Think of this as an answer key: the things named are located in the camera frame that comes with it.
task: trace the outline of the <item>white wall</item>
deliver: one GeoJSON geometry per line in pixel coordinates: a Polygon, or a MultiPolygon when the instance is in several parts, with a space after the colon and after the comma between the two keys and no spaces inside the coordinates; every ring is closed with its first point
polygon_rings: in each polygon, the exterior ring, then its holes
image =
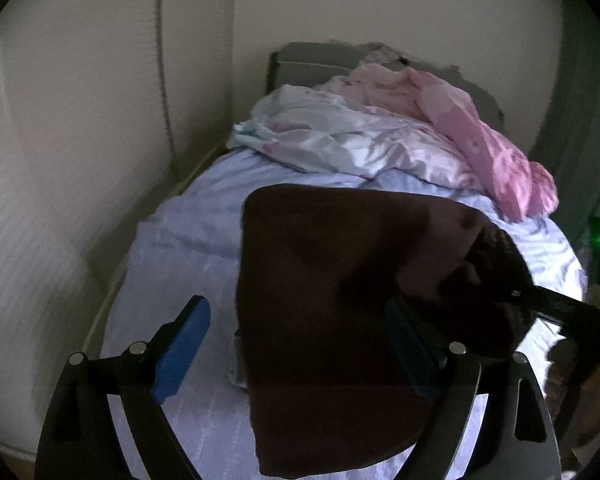
{"type": "Polygon", "coordinates": [[[179,176],[231,130],[234,0],[162,0],[162,51],[179,176]]]}
{"type": "Polygon", "coordinates": [[[0,14],[0,445],[35,453],[138,221],[224,141],[232,25],[233,0],[0,14]]]}
{"type": "Polygon", "coordinates": [[[528,150],[552,92],[560,30],[560,0],[235,0],[234,115],[248,116],[267,57],[283,44],[382,41],[458,65],[494,95],[510,138],[528,150]]]}

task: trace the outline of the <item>headboard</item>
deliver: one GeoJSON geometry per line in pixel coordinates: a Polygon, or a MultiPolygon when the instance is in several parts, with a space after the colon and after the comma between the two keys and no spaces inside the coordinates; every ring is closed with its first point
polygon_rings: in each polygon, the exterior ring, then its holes
{"type": "MultiPolygon", "coordinates": [[[[347,75],[369,54],[366,46],[345,43],[289,43],[269,59],[267,93],[283,84],[312,87],[326,83],[336,75],[347,75]]],[[[431,72],[467,92],[478,109],[480,118],[493,129],[504,129],[504,114],[496,99],[486,90],[462,77],[457,67],[437,68],[427,63],[403,59],[385,66],[401,70],[406,65],[431,72]]]]}

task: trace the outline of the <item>light blue bedsheet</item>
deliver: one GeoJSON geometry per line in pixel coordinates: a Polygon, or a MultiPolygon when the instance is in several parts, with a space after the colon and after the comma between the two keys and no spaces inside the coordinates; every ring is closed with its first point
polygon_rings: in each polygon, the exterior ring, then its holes
{"type": "MultiPolygon", "coordinates": [[[[227,378],[230,343],[237,328],[235,284],[240,257],[242,204],[255,189],[280,183],[325,187],[363,187],[445,196],[483,211],[504,228],[520,249],[538,285],[573,298],[582,295],[582,269],[566,238],[549,219],[507,224],[491,200],[474,192],[428,184],[399,170],[372,181],[347,174],[306,174],[286,168],[252,150],[219,159],[187,191],[165,202],[140,224],[128,261],[125,283],[107,323],[103,356],[119,354],[136,340],[148,340],[173,320],[195,294],[211,304],[212,321],[177,396],[163,405],[176,436],[204,479],[264,479],[258,473],[246,393],[227,378]]],[[[555,328],[536,322],[520,350],[528,355],[541,385],[544,354],[556,341],[555,328]]],[[[448,478],[462,475],[477,438],[485,399],[480,397],[448,478]]],[[[135,450],[119,399],[112,413],[120,441],[136,478],[147,475],[135,450]]],[[[324,475],[321,480],[392,479],[408,450],[357,471],[324,475]]]]}

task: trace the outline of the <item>dark curtain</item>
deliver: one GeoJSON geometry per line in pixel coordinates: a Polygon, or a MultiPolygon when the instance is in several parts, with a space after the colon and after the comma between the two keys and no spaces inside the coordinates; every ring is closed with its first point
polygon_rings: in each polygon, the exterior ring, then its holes
{"type": "Polygon", "coordinates": [[[552,218],[578,247],[600,216],[600,21],[584,0],[562,0],[563,32],[554,94],[530,158],[555,178],[552,218]]]}

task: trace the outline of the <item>dark brown towel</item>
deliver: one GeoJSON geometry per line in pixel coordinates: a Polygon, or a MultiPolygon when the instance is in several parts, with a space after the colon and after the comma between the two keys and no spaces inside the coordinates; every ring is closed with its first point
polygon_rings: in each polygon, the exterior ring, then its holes
{"type": "Polygon", "coordinates": [[[513,351],[532,323],[502,298],[531,283],[509,236],[445,198],[280,185],[242,218],[237,313],[261,473],[362,468],[413,444],[430,404],[383,327],[397,291],[449,340],[513,351]]]}

